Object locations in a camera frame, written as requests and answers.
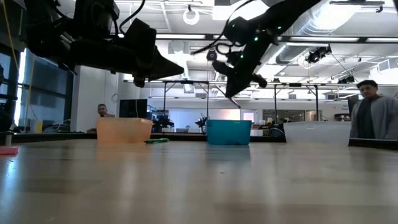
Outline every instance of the green object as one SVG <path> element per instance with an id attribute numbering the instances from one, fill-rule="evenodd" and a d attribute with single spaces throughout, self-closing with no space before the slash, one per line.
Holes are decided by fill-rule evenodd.
<path id="1" fill-rule="evenodd" d="M 162 139 L 148 139 L 144 141 L 146 144 L 155 144 L 155 143 L 162 143 L 162 142 L 168 142 L 170 139 L 162 138 Z"/>

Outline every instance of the orange bin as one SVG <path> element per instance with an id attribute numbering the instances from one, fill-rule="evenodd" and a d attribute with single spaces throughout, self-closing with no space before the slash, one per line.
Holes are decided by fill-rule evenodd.
<path id="1" fill-rule="evenodd" d="M 98 143 L 137 143 L 150 139 L 152 121 L 142 118 L 100 118 Z"/>

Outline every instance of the ventilation duct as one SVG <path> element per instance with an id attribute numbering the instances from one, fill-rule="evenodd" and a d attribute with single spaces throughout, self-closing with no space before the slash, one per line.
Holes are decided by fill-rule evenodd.
<path id="1" fill-rule="evenodd" d="M 284 35 L 330 35 L 345 24 L 360 7 L 334 5 L 330 4 L 330 0 L 321 1 L 301 15 Z M 272 45 L 262 62 L 287 65 L 307 49 L 307 46 Z"/>

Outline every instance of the ceiling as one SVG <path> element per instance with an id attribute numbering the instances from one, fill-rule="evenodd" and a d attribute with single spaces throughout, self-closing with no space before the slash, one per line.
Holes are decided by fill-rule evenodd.
<path id="1" fill-rule="evenodd" d="M 70 17 L 73 17 L 74 1 L 61 0 L 61 11 Z M 131 1 L 117 1 L 121 11 L 118 24 L 124 20 L 131 12 L 134 12 L 138 6 L 137 3 L 129 3 Z M 363 8 L 355 13 L 345 24 L 337 28 L 330 35 L 338 36 L 398 36 L 398 15 L 391 0 L 386 0 L 384 11 L 376 13 L 376 8 Z M 186 5 L 173 5 L 167 2 L 155 2 L 146 4 L 146 7 L 138 14 L 137 18 L 148 23 L 151 27 L 157 29 L 158 33 L 179 33 L 179 34 L 219 34 L 225 21 L 215 21 L 212 19 L 211 12 L 213 10 L 213 2 L 204 1 L 204 6 L 194 6 L 200 12 L 200 19 L 195 25 L 188 25 L 183 20 L 183 13 L 187 9 Z M 189 45 L 205 46 L 207 41 L 186 41 Z M 158 45 L 167 47 L 167 42 L 159 42 Z M 286 82 L 305 82 L 308 76 L 311 80 L 317 82 L 327 81 L 333 75 L 337 75 L 345 71 L 345 69 L 354 68 L 355 76 L 358 78 L 366 78 L 369 75 L 369 68 L 377 65 L 377 62 L 384 61 L 386 57 L 398 56 L 398 45 L 393 44 L 331 44 L 333 51 L 327 58 L 321 60 L 315 66 L 308 69 L 308 65 L 303 65 L 302 60 L 298 58 L 298 62 L 288 65 L 283 70 L 274 68 L 279 65 L 267 65 L 260 74 L 266 78 L 273 78 L 276 75 L 285 79 Z M 211 70 L 210 64 L 201 58 L 197 60 L 191 58 L 187 62 L 190 70 Z"/>

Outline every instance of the teal bin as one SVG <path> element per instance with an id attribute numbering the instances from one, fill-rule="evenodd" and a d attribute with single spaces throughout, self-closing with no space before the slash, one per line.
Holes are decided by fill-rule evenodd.
<path id="1" fill-rule="evenodd" d="M 207 120 L 207 143 L 211 145 L 247 146 L 251 121 Z"/>

